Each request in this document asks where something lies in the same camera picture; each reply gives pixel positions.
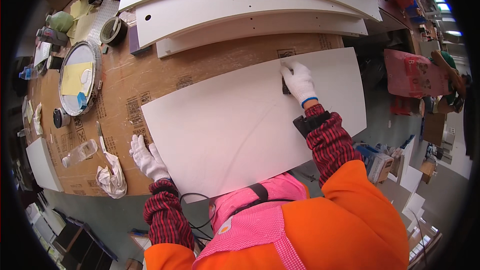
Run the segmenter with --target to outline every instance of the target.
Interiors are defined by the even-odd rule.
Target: red bag
[[[448,74],[428,58],[408,52],[383,51],[388,76],[388,92],[403,97],[447,95]]]

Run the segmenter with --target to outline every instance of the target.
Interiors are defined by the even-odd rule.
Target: pink checkered fabric
[[[260,182],[268,191],[268,200],[289,199],[302,200],[307,198],[307,193],[303,184],[288,173],[282,173]],[[230,217],[230,215],[240,207],[259,199],[257,194],[250,188],[243,188],[230,192],[215,199],[215,210],[210,204],[208,217],[212,218],[213,234],[216,234],[219,227]]]
[[[303,185],[284,173],[260,182],[268,191],[268,199],[306,199]],[[220,251],[241,250],[256,245],[273,243],[280,259],[287,269],[305,269],[300,257],[285,234],[285,224],[281,205],[285,201],[265,202],[247,208],[229,220],[231,224],[225,229],[227,217],[236,209],[258,199],[250,188],[243,188],[216,199],[215,218],[212,220],[215,236],[208,243],[193,263],[195,269],[198,261]]]

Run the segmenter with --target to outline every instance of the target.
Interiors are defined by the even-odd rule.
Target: person in green
[[[460,75],[457,67],[455,66],[455,61],[453,60],[453,57],[446,51],[434,50],[431,52],[431,57],[429,57],[429,59],[432,63],[447,71],[449,77],[448,91],[451,92],[448,95],[442,96],[436,108],[433,109],[433,112],[438,112],[442,114],[448,114],[450,112],[461,112],[462,105],[455,107],[454,102],[457,98],[457,95],[461,99],[466,98],[466,87],[471,84],[471,76]]]

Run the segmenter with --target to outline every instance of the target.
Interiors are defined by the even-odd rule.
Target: green bottle
[[[59,11],[54,15],[47,15],[45,22],[50,28],[66,33],[74,23],[74,17],[67,12]]]

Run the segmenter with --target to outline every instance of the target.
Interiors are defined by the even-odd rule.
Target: blue sponge
[[[87,98],[85,97],[85,94],[83,92],[78,93],[77,100],[80,109],[85,110],[87,108]]]

